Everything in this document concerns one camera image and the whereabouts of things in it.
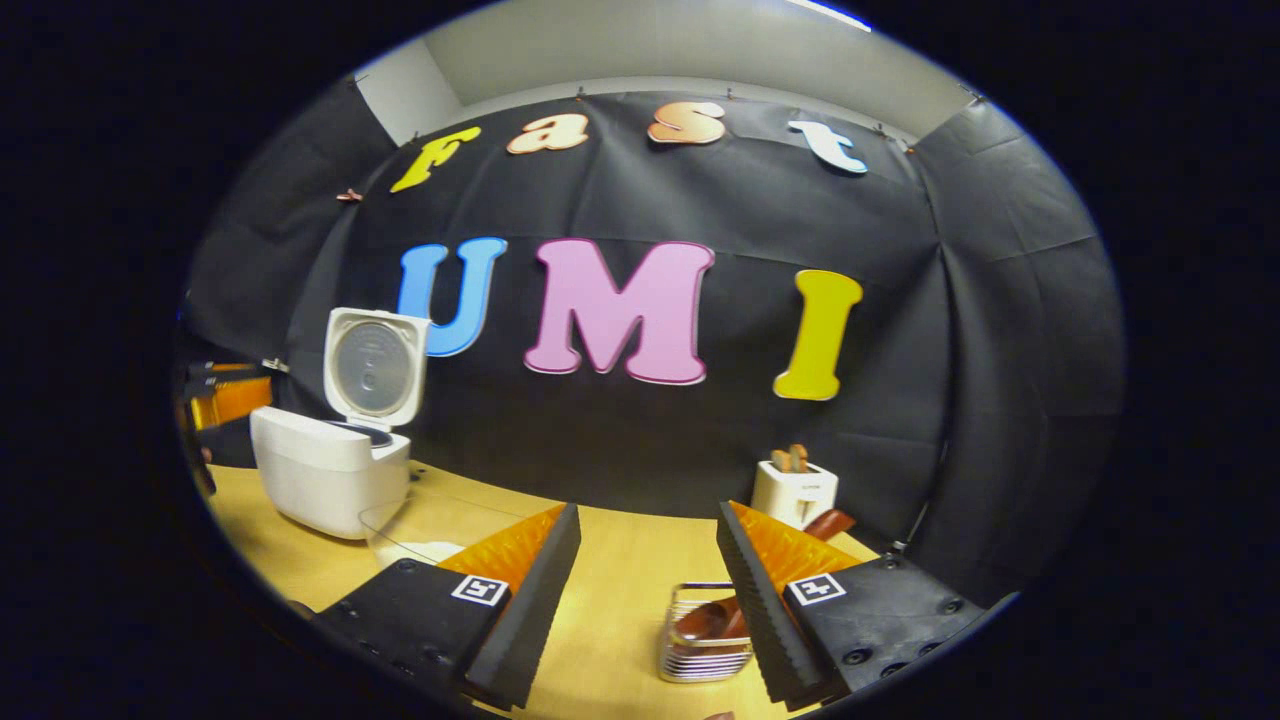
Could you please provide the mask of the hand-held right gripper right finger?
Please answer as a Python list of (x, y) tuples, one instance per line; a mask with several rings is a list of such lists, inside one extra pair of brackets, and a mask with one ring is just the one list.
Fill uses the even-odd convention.
[(991, 618), (896, 553), (855, 559), (736, 502), (717, 543), (767, 692), (791, 710), (863, 702)]

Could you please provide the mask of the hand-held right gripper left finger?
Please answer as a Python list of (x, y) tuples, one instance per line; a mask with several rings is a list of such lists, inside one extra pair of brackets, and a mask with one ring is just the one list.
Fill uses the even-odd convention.
[(442, 561), (394, 559), (320, 611), (315, 626), (439, 702), (521, 708), (580, 542), (577, 505), (557, 503)]

